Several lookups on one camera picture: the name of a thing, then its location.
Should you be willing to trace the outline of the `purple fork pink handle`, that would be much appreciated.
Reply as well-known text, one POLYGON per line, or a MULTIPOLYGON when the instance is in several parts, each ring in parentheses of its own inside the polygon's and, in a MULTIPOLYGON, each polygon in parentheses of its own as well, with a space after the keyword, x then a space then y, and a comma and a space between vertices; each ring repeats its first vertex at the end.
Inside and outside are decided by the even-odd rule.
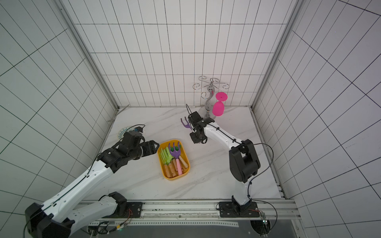
POLYGON ((185 128, 192 129, 191 124, 189 123, 186 117, 181 118, 181 123, 183 124, 185 128))
POLYGON ((175 158, 178 175, 182 175, 183 171, 182 171, 181 162, 180 162, 180 155, 181 155, 180 143, 178 142, 177 146, 175 145, 175 143, 168 144, 168 148, 169 148, 170 154, 175 158))

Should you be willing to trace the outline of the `green fork wooden handle long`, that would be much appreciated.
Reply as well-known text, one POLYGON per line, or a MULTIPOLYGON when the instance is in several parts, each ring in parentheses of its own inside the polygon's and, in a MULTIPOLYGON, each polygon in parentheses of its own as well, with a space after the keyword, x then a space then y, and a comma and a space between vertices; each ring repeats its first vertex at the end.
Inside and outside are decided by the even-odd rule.
POLYGON ((170 170, 170 172, 172 174, 172 178, 176 177, 178 174, 177 174, 175 166, 174 166, 174 164, 172 162, 174 157, 170 154, 168 147, 163 149, 163 154, 164 154, 165 159, 166 159, 166 164, 168 165, 169 170, 170 170))

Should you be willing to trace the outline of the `dark green small rake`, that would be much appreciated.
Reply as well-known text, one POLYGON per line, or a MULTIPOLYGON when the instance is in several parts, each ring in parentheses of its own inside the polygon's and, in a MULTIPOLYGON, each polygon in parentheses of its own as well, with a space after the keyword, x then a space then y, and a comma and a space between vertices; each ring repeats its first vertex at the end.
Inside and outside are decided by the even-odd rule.
POLYGON ((187 162, 181 156, 181 144, 179 142, 178 142, 177 149, 178 149, 178 158, 179 158, 180 162, 182 163, 182 165, 184 166, 185 169, 188 169, 189 166, 188 166, 187 162))

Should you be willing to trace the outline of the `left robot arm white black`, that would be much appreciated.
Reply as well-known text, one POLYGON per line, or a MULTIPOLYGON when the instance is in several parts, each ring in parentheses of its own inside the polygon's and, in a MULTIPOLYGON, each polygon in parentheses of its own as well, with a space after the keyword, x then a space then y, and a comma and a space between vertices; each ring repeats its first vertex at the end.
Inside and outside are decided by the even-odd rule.
POLYGON ((129 161, 157 153, 159 143, 146 141, 139 131, 127 131, 112 147, 96 156, 75 181, 42 204, 32 203, 25 210, 23 235, 33 238, 68 238, 77 230, 103 217, 131 217, 127 199, 118 192, 77 209, 76 206, 101 182, 129 161))

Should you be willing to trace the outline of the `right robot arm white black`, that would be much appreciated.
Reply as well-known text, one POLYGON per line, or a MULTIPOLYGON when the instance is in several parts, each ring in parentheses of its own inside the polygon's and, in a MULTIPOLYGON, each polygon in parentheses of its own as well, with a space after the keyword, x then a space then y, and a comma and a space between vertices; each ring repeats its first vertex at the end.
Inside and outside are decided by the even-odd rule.
POLYGON ((255 145, 249 140, 241 140, 223 130, 213 119, 203 118, 198 112, 188 115, 194 144, 205 144, 209 139, 219 142, 229 154, 229 169, 236 179, 232 195, 231 211, 234 215, 244 215, 252 204, 250 182, 261 167, 255 145))

